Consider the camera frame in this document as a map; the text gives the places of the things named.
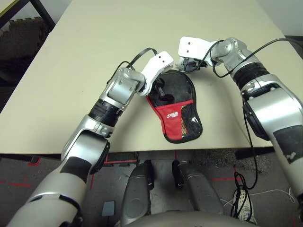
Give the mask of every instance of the white table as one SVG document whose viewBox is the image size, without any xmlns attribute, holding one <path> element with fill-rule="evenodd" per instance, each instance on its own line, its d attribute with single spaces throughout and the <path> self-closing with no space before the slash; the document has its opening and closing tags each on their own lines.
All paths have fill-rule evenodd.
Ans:
<svg viewBox="0 0 303 227">
<path fill-rule="evenodd" d="M 69 5 L 0 115 L 1 153 L 61 153 L 117 65 L 146 47 L 166 50 L 177 61 L 182 36 L 209 41 L 234 36 L 252 51 L 283 37 L 254 0 L 118 2 L 74 0 Z M 136 69 L 151 56 L 142 57 Z M 288 42 L 275 43 L 257 56 L 303 100 L 303 62 Z M 110 151 L 248 147 L 233 80 L 217 78 L 211 68 L 189 76 L 204 128 L 200 138 L 167 142 L 146 99 L 135 96 L 109 139 Z M 254 135 L 252 139 L 256 147 L 271 146 Z"/>
</svg>

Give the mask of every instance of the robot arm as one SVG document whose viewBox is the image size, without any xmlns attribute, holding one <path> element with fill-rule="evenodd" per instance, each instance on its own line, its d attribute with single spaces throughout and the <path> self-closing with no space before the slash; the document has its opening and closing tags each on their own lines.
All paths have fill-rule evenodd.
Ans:
<svg viewBox="0 0 303 227">
<path fill-rule="evenodd" d="M 288 182 L 300 205 L 303 204 L 303 105 L 276 75 L 235 38 L 215 42 L 182 37 L 180 69 L 197 70 L 198 65 L 223 63 L 238 85 L 243 110 L 256 136 L 270 140 Z"/>
<path fill-rule="evenodd" d="M 38 185 L 8 226 L 81 226 L 89 175 L 100 170 L 109 151 L 106 138 L 134 94 L 147 96 L 157 76 L 172 65 L 173 58 L 163 51 L 152 57 L 141 73 L 119 68 L 67 141 L 60 166 Z"/>
</svg>

